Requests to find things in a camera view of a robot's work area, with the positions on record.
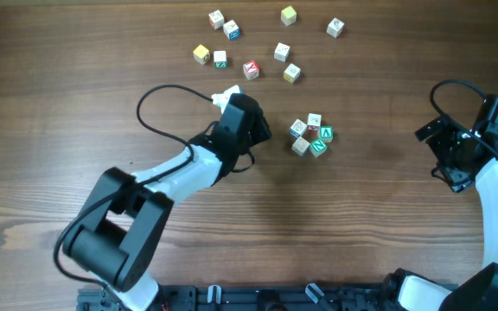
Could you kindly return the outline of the blue edged picture block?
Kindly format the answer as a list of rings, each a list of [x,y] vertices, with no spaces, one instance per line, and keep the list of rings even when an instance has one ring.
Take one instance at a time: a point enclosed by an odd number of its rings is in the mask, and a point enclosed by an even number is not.
[[[304,135],[307,128],[308,125],[304,121],[297,119],[290,127],[290,135],[295,139],[298,139],[299,137]]]

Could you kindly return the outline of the plain wooden picture block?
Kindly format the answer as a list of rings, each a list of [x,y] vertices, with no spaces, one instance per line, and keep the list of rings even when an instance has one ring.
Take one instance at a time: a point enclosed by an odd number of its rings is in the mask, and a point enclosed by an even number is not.
[[[305,140],[302,136],[296,139],[296,141],[291,145],[291,150],[294,151],[299,156],[303,156],[309,149],[310,143]]]

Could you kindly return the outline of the red edged wooden block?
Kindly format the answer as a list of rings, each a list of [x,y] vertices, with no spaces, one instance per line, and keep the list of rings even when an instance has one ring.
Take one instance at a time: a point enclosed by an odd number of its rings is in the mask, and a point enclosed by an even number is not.
[[[322,115],[310,113],[307,118],[307,129],[313,131],[319,131],[322,122]]]

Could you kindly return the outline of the green letter N block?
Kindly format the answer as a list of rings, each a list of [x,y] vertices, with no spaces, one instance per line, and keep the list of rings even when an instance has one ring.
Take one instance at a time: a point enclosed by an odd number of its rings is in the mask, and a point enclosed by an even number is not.
[[[327,148],[327,144],[321,138],[317,138],[310,143],[309,151],[314,157],[318,157],[323,154]]]

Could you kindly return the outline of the green letter A block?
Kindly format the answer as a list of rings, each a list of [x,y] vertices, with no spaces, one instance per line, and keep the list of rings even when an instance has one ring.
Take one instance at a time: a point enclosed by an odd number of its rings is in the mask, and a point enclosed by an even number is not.
[[[318,131],[318,137],[325,143],[331,143],[334,137],[332,126],[321,126]]]

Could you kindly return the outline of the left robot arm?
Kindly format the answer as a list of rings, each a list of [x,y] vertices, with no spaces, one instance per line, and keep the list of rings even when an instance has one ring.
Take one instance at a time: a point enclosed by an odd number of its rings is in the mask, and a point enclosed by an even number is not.
[[[106,170],[78,216],[59,236],[54,254],[64,253],[93,273],[119,310],[147,310],[159,292],[147,268],[172,207],[213,186],[271,138],[258,102],[234,93],[221,117],[185,143],[176,157],[152,169],[127,174]]]

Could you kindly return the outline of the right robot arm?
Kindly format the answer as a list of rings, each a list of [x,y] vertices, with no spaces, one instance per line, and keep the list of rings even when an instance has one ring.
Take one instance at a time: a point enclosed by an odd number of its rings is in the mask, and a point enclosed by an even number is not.
[[[432,175],[459,193],[473,186],[482,207],[482,268],[455,289],[407,270],[380,291],[385,310],[498,310],[498,95],[485,96],[471,130],[440,115],[415,133],[437,158]]]

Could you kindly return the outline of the red letter Y block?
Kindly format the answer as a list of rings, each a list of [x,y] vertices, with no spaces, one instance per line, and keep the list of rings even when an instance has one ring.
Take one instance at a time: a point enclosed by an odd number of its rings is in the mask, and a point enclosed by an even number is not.
[[[247,79],[252,80],[259,76],[259,66],[255,60],[250,60],[243,66],[243,73]]]

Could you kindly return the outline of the yellow edged picture block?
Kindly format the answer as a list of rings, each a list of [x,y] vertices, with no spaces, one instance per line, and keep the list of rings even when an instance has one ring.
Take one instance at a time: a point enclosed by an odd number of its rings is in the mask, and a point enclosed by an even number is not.
[[[301,69],[296,66],[295,64],[291,63],[289,66],[286,67],[283,73],[283,78],[293,84],[298,77],[300,76]]]

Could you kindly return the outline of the green edged small block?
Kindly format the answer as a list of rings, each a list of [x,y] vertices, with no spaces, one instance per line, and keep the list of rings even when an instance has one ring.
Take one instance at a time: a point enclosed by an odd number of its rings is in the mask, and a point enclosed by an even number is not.
[[[215,68],[227,68],[227,52],[224,50],[216,50],[213,53],[214,67]]]

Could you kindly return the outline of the yellow block left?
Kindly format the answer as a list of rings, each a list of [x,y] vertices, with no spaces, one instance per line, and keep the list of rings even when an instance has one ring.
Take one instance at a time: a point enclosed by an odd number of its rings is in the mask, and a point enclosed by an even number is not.
[[[205,46],[200,44],[194,49],[193,56],[198,63],[205,65],[210,59],[210,51]]]

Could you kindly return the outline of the wooden picture block centre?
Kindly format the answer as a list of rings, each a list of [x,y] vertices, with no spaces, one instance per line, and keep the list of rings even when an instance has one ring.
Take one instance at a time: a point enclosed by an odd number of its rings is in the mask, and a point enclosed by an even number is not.
[[[274,59],[286,62],[289,57],[290,50],[290,46],[279,42],[274,50]]]

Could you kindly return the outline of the blue edged letter block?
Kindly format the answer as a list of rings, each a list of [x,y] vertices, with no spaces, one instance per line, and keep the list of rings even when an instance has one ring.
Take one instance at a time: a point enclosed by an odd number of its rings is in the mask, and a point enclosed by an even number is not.
[[[227,38],[232,41],[240,36],[240,28],[237,25],[237,23],[234,20],[230,20],[228,22],[225,22],[224,25],[222,26],[223,31]]]

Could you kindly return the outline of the red picture block top left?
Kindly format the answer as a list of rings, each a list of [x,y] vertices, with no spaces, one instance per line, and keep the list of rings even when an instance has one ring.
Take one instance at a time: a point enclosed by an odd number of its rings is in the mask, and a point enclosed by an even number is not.
[[[213,29],[220,29],[225,23],[225,17],[222,15],[220,10],[209,13],[208,19]]]

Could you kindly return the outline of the yellow top block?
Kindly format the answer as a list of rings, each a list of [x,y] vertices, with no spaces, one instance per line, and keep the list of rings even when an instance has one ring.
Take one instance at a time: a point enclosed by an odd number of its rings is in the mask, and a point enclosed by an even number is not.
[[[297,20],[297,12],[292,6],[288,6],[281,10],[281,21],[285,26],[290,26]]]

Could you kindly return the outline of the brown picture block far right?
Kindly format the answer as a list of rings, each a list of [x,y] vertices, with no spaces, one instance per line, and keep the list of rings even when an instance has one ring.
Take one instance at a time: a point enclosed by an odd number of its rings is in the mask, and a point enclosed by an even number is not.
[[[334,17],[332,21],[328,24],[326,32],[334,38],[337,38],[343,31],[345,23]]]

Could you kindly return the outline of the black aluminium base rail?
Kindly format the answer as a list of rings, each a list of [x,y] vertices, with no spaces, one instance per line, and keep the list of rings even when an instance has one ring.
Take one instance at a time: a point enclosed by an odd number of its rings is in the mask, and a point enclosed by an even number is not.
[[[427,305],[398,301],[378,283],[341,287],[219,287],[161,286],[149,310],[436,310]]]

